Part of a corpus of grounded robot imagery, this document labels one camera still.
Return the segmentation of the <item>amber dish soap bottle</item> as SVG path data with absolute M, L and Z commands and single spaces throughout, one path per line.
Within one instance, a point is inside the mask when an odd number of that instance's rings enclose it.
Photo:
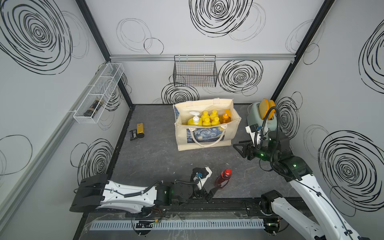
M 231 111 L 225 110 L 225 113 L 223 115 L 220 115 L 219 119 L 221 124 L 226 124 L 231 122 Z

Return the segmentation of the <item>orange bottle yellow cap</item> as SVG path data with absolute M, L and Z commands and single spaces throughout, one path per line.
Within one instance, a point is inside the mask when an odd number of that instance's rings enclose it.
M 210 118 L 204 118 L 204 119 L 203 119 L 203 122 L 202 122 L 202 126 L 203 126 L 203 127 L 211 127 L 211 126 L 212 126 L 212 123 L 211 123 Z
M 219 117 L 218 116 L 218 111 L 217 110 L 213 110 L 212 113 L 210 114 L 210 120 L 214 121 L 216 117 Z
M 202 121 L 204 122 L 206 119 L 208 119 L 208 121 L 210 121 L 210 115 L 209 115 L 209 112 L 208 111 L 204 111 L 202 116 Z
M 220 125 L 221 122 L 220 122 L 220 118 L 219 117 L 215 117 L 212 122 L 211 122 L 211 125 L 212 126 L 217 126 L 217 125 Z

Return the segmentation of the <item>cream canvas shopping bag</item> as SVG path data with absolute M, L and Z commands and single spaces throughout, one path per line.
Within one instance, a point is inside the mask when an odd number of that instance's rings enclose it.
M 187 101 L 173 105 L 175 113 L 175 136 L 179 151 L 230 146 L 242 118 L 234 108 L 232 99 L 209 99 Z M 213 110 L 221 116 L 228 110 L 231 120 L 213 127 L 188 125 L 188 120 L 200 118 Z

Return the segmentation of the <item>yellow pump soap bottle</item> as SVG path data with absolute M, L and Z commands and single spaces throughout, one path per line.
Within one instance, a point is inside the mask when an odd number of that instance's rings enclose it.
M 193 117 L 188 120 L 188 126 L 202 126 L 203 120 L 200 118 L 200 113 L 196 111 L 190 112 Z

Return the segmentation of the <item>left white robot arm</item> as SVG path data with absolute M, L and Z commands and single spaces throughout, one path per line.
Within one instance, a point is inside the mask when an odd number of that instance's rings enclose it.
M 123 210 L 139 214 L 156 207 L 183 205 L 192 200 L 209 202 L 222 189 L 227 180 L 219 176 L 209 192 L 204 185 L 211 177 L 210 168 L 194 168 L 189 181 L 174 180 L 171 183 L 154 182 L 148 187 L 116 183 L 107 174 L 99 174 L 80 181 L 70 212 L 89 213 L 96 209 Z

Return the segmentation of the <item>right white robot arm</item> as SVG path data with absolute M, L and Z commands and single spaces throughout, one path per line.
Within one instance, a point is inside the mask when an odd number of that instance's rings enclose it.
M 262 195 L 260 202 L 264 215 L 276 214 L 306 240 L 362 240 L 360 235 L 341 216 L 320 187 L 311 168 L 293 154 L 289 138 L 280 130 L 280 112 L 271 107 L 262 125 L 250 125 L 250 141 L 241 141 L 233 147 L 248 160 L 258 158 L 270 163 L 272 171 L 283 177 L 301 196 L 312 215 L 312 221 L 277 191 Z

